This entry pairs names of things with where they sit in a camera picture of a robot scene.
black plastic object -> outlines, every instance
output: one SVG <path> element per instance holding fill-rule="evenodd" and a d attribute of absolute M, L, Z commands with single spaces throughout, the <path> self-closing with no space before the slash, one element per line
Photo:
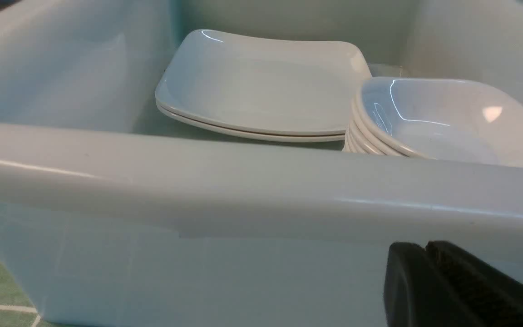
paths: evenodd
<path fill-rule="evenodd" d="M 449 242 L 392 244 L 384 300 L 389 327 L 523 327 L 523 285 Z"/>

plastic container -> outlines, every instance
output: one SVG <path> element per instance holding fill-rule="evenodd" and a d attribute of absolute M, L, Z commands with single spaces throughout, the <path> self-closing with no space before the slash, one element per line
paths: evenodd
<path fill-rule="evenodd" d="M 396 241 L 450 240 L 523 282 L 523 169 L 259 145 L 162 115 L 154 87 L 198 28 L 350 41 L 523 103 L 521 1 L 22 0 L 0 12 L 0 260 L 43 319 L 384 326 Z"/>

stacked plates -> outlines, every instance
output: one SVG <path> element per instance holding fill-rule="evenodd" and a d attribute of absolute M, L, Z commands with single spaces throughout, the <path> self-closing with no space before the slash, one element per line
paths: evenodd
<path fill-rule="evenodd" d="M 371 78 L 361 51 L 343 42 L 190 33 L 155 92 L 158 109 L 202 129 L 249 139 L 345 139 L 351 99 Z"/>
<path fill-rule="evenodd" d="M 474 81 L 374 77 L 353 101 L 345 151 L 523 167 L 523 105 Z"/>

white bowl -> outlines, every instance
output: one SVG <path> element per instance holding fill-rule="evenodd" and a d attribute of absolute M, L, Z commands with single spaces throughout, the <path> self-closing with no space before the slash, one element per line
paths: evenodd
<path fill-rule="evenodd" d="M 357 145 L 362 147 L 367 153 L 370 154 L 377 154 L 377 155 L 384 155 L 382 151 L 377 149 L 372 143 L 370 143 L 366 137 L 363 135 L 363 133 L 360 132 L 358 126 L 356 126 L 355 122 L 351 121 L 350 124 L 348 124 L 348 137 Z"/>
<path fill-rule="evenodd" d="M 155 92 L 159 109 L 202 123 L 287 136 L 344 134 L 371 73 L 338 41 L 282 41 L 191 32 Z"/>
<path fill-rule="evenodd" d="M 352 101 L 352 118 L 355 121 L 356 126 L 359 128 L 359 131 L 362 133 L 364 138 L 373 146 L 382 151 L 386 155 L 393 155 L 395 157 L 404 157 L 405 155 L 399 153 L 395 149 L 388 146 L 383 141 L 380 141 L 378 137 L 374 136 L 368 128 L 366 128 L 365 123 L 359 117 L 357 105 L 355 101 Z"/>
<path fill-rule="evenodd" d="M 523 105 L 489 85 L 376 77 L 356 103 L 367 129 L 410 157 L 523 167 Z"/>

white square plate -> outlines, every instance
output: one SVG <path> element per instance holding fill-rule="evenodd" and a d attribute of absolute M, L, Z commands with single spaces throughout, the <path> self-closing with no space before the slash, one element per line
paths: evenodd
<path fill-rule="evenodd" d="M 155 97 L 161 110 L 223 128 L 287 136 L 344 134 L 371 73 L 338 41 L 282 41 L 191 32 Z"/>

